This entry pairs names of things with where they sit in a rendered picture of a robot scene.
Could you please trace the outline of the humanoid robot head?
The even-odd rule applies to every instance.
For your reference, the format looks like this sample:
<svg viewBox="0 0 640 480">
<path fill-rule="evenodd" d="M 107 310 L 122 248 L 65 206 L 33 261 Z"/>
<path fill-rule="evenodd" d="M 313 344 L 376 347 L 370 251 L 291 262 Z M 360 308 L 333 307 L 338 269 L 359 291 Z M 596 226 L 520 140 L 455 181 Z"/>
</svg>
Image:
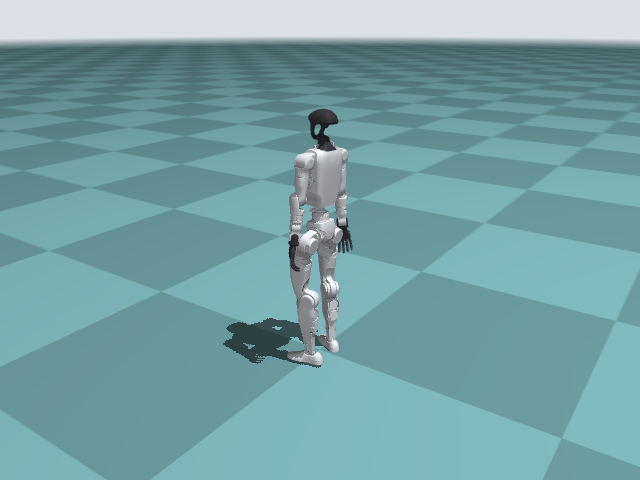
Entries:
<svg viewBox="0 0 640 480">
<path fill-rule="evenodd" d="M 317 149 L 320 149 L 322 151 L 326 150 L 325 152 L 337 150 L 335 149 L 335 147 L 331 145 L 329 137 L 324 135 L 325 128 L 327 128 L 329 125 L 338 123 L 338 118 L 336 114 L 328 109 L 318 109 L 312 112 L 308 116 L 308 119 L 311 124 L 311 136 L 313 139 L 318 139 L 317 144 L 319 144 L 319 146 Z M 314 128 L 315 128 L 315 125 L 317 124 L 320 124 L 321 129 L 318 135 L 315 135 Z"/>
</svg>

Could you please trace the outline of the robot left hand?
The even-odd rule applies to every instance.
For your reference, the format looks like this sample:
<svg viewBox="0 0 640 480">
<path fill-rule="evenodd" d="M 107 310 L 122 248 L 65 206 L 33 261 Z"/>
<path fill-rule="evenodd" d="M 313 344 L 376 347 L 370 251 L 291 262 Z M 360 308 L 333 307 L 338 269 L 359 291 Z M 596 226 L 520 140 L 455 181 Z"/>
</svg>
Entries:
<svg viewBox="0 0 640 480">
<path fill-rule="evenodd" d="M 297 266 L 294 264 L 294 258 L 295 258 L 296 246 L 298 246 L 298 245 L 299 245 L 298 239 L 299 239 L 298 235 L 297 235 L 297 234 L 293 234 L 293 235 L 291 236 L 291 241 L 289 241 L 289 242 L 288 242 L 288 244 L 290 245 L 290 247 L 289 247 L 289 258 L 291 259 L 291 260 L 290 260 L 290 265 L 291 265 L 291 268 L 292 268 L 294 271 L 297 271 L 297 272 L 299 272 L 299 271 L 300 271 L 300 270 L 299 270 L 300 268 L 299 268 L 299 267 L 297 267 Z"/>
</svg>

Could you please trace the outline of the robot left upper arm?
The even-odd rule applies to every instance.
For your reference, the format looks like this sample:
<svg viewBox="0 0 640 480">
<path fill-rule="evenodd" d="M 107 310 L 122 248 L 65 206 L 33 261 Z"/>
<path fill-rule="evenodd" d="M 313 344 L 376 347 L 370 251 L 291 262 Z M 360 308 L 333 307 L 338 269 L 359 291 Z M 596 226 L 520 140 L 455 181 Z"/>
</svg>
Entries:
<svg viewBox="0 0 640 480">
<path fill-rule="evenodd" d="M 295 167 L 295 189 L 298 197 L 299 206 L 303 206 L 307 202 L 307 189 L 309 182 L 309 173 L 314 167 L 315 154 L 311 152 L 302 153 L 296 156 L 294 160 Z"/>
</svg>

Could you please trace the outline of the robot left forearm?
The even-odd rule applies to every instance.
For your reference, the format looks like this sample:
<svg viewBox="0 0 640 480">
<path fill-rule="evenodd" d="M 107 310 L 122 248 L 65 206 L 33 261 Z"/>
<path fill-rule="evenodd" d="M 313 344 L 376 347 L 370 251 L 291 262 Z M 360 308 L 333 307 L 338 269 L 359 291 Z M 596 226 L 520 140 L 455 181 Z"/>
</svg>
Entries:
<svg viewBox="0 0 640 480">
<path fill-rule="evenodd" d="M 301 239 L 301 230 L 302 230 L 302 224 L 303 224 L 303 215 L 304 215 L 304 210 L 302 208 L 299 208 L 299 202 L 298 202 L 298 197 L 296 194 L 291 194 L 289 197 L 289 203 L 290 203 L 290 214 L 291 214 L 291 220 L 290 220 L 290 235 L 289 235 L 289 240 L 291 241 L 291 236 L 293 234 L 297 234 L 299 239 L 298 242 Z"/>
</svg>

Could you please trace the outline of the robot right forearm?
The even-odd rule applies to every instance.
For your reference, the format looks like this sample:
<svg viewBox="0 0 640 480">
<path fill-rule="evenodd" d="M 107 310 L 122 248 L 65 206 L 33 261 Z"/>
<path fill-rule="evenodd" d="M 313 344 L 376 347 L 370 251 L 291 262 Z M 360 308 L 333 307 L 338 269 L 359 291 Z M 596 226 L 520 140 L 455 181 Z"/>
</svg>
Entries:
<svg viewBox="0 0 640 480">
<path fill-rule="evenodd" d="M 335 203 L 335 209 L 336 209 L 336 216 L 338 218 L 338 225 L 339 226 L 346 226 L 346 201 L 347 201 L 347 191 L 345 190 L 345 192 L 343 194 L 340 194 L 337 196 L 336 199 L 336 203 Z"/>
</svg>

